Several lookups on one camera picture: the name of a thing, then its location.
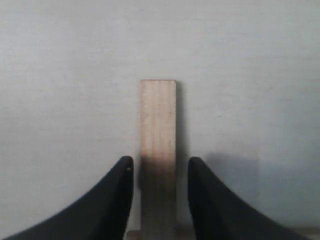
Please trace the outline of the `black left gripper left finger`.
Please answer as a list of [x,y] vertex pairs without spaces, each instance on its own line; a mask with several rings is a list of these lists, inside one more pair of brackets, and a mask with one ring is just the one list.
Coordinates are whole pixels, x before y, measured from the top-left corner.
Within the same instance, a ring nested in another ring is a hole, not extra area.
[[123,156],[86,194],[10,240],[121,240],[132,207],[134,163]]

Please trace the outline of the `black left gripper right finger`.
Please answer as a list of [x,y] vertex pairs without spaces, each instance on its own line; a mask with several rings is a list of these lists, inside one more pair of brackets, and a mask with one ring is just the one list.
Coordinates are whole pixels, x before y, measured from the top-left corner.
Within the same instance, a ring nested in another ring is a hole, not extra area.
[[188,205],[198,240],[304,240],[231,191],[199,157],[187,171]]

